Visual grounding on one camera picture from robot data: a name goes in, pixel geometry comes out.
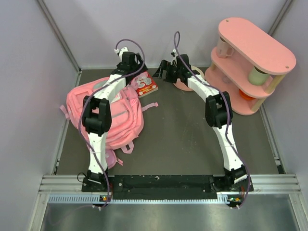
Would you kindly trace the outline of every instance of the backpack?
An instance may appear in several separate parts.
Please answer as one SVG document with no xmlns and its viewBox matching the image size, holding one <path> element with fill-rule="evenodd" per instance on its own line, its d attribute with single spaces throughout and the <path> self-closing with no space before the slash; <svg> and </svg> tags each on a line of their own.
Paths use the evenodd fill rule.
<svg viewBox="0 0 308 231">
<path fill-rule="evenodd" d="M 67 110 L 63 105 L 60 109 L 65 113 L 66 119 L 71 120 L 74 127 L 78 128 L 83 98 L 101 88 L 108 79 L 109 77 L 105 77 L 83 84 L 75 87 L 68 93 L 66 98 Z M 123 88 L 112 100 L 110 104 L 112 123 L 106 138 L 106 161 L 108 168 L 113 167 L 117 162 L 123 165 L 123 161 L 116 157 L 113 150 L 121 148 L 124 153 L 132 153 L 134 148 L 133 139 L 138 137 L 143 129 L 142 112 L 153 106 L 157 107 L 158 104 L 151 103 L 142 108 L 136 91 L 130 85 Z M 89 141 L 84 126 L 81 126 L 81 133 Z"/>
</svg>

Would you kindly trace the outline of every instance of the pink shelf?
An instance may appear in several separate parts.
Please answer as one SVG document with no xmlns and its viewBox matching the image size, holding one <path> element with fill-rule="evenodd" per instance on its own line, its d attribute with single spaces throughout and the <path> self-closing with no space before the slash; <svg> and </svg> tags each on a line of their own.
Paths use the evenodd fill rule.
<svg viewBox="0 0 308 231">
<path fill-rule="evenodd" d="M 266 87 L 272 81 L 272 77 L 269 77 L 261 86 L 253 85 L 248 81 L 249 72 L 254 66 L 237 51 L 234 51 L 233 55 L 228 58 L 219 58 L 215 47 L 211 52 L 211 59 L 217 68 L 228 76 L 245 94 L 261 99 L 267 98 L 273 93 L 268 94 L 265 92 Z"/>
<path fill-rule="evenodd" d="M 219 35 L 261 71 L 284 75 L 296 64 L 293 53 L 253 23 L 227 18 L 218 26 Z"/>
<path fill-rule="evenodd" d="M 219 88 L 221 91 L 227 91 L 230 95 L 232 110 L 241 115 L 251 115 L 253 112 L 250 108 L 256 100 L 247 101 L 244 100 L 240 94 L 239 89 L 232 82 L 225 83 L 222 81 L 222 78 L 225 75 L 219 70 L 211 70 L 208 68 L 205 72 L 205 79 L 213 86 Z"/>
</svg>

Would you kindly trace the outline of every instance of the gray floor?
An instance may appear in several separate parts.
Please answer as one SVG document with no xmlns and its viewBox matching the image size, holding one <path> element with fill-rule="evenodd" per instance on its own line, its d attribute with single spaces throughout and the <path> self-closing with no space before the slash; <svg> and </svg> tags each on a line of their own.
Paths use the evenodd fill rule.
<svg viewBox="0 0 308 231">
<path fill-rule="evenodd" d="M 240 210 L 226 205 L 109 205 L 101 212 L 52 204 L 41 231 L 299 231 L 288 195 L 251 195 Z M 47 217 L 50 215 L 52 226 Z"/>
<path fill-rule="evenodd" d="M 109 76 L 111 70 L 84 70 L 80 84 Z M 141 104 L 159 106 L 143 113 L 144 129 L 134 140 L 132 154 L 117 150 L 124 166 L 110 169 L 111 175 L 223 174 L 223 158 L 215 133 L 205 121 L 205 103 L 194 92 L 156 80 L 158 91 L 141 98 Z M 239 154 L 251 174 L 277 174 L 264 125 L 257 112 L 234 113 L 233 134 Z M 90 156 L 86 145 L 70 123 L 57 175 L 86 172 Z"/>
</svg>

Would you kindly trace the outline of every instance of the white wall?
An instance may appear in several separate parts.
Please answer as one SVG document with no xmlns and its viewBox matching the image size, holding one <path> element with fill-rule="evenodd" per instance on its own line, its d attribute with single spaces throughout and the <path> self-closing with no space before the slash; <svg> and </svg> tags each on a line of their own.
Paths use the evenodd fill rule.
<svg viewBox="0 0 308 231">
<path fill-rule="evenodd" d="M 296 56 L 297 64 L 265 102 L 282 160 L 297 174 L 308 203 L 308 1 L 295 0 L 274 37 Z"/>
<path fill-rule="evenodd" d="M 0 230 L 27 230 L 76 72 L 35 0 L 0 1 Z"/>
<path fill-rule="evenodd" d="M 118 63 L 113 49 L 123 38 L 140 43 L 147 65 L 158 67 L 162 59 L 170 60 L 173 35 L 177 30 L 181 32 L 180 52 L 189 54 L 193 65 L 207 66 L 221 20 L 244 17 L 268 31 L 285 0 L 45 2 L 79 66 L 107 68 Z"/>
</svg>

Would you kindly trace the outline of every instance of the mug handle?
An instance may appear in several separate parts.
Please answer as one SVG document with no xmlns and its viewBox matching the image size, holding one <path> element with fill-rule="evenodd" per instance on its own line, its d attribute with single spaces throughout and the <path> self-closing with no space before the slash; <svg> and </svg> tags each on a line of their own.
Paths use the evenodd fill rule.
<svg viewBox="0 0 308 231">
<path fill-rule="evenodd" d="M 233 55 L 233 53 L 234 53 L 234 48 L 233 48 L 232 46 L 230 46 L 230 47 L 228 48 L 228 51 L 229 51 L 229 50 L 231 50 L 231 53 L 228 54 L 228 52 L 227 52 L 226 56 L 232 56 L 232 55 Z"/>
</svg>

